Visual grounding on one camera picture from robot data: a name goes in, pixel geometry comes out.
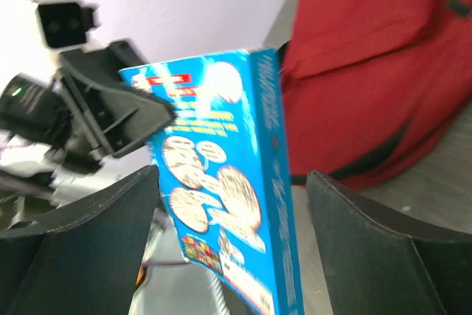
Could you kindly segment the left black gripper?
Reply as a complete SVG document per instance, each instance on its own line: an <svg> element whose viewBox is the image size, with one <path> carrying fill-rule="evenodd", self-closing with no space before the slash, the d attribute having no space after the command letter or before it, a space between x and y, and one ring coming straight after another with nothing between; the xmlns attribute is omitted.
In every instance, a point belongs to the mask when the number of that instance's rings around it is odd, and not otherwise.
<svg viewBox="0 0 472 315"><path fill-rule="evenodd" d="M48 86L20 73L1 93L1 129L47 145L52 165L95 173L105 156L134 152L176 118L169 101L120 77L121 69L144 64L130 41L62 51L58 64Z"/></svg>

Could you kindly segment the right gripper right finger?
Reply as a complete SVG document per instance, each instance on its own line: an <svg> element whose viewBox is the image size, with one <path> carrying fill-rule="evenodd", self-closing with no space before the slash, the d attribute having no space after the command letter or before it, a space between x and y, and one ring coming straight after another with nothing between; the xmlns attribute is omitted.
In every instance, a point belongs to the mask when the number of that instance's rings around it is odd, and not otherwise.
<svg viewBox="0 0 472 315"><path fill-rule="evenodd" d="M308 204L334 314L470 314L471 235L312 171Z"/></svg>

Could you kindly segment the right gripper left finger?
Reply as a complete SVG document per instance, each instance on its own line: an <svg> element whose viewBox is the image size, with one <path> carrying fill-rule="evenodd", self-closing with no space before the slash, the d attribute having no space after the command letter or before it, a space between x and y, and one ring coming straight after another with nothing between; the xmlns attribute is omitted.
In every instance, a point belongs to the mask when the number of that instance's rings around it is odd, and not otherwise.
<svg viewBox="0 0 472 315"><path fill-rule="evenodd" d="M159 197L148 165L1 231L2 314L127 314Z"/></svg>

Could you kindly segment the blue comic book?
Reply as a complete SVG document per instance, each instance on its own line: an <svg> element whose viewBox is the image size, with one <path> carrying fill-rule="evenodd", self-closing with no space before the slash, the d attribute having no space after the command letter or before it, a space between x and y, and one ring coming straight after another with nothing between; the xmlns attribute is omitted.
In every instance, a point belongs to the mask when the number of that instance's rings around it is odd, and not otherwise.
<svg viewBox="0 0 472 315"><path fill-rule="evenodd" d="M302 314L279 68L272 48L239 49L120 75L176 110L148 147L183 258L257 314Z"/></svg>

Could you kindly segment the red backpack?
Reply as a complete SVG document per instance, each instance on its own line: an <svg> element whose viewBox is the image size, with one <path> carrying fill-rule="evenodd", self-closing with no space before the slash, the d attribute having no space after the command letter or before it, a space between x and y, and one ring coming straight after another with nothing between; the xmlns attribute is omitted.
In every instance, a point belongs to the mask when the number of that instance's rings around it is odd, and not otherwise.
<svg viewBox="0 0 472 315"><path fill-rule="evenodd" d="M386 181L471 100L471 0L299 0L281 84L294 184Z"/></svg>

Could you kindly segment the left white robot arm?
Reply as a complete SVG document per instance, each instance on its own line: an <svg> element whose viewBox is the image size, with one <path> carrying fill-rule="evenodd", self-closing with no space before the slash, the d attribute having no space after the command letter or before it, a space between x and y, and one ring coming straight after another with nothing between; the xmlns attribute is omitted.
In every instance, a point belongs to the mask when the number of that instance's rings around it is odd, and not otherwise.
<svg viewBox="0 0 472 315"><path fill-rule="evenodd" d="M130 41L119 40L60 52L50 84L14 76L1 93L1 129L25 143L1 155L1 187L60 206L59 186L96 173L105 157L133 153L170 125L176 113L169 101L119 76L143 63Z"/></svg>

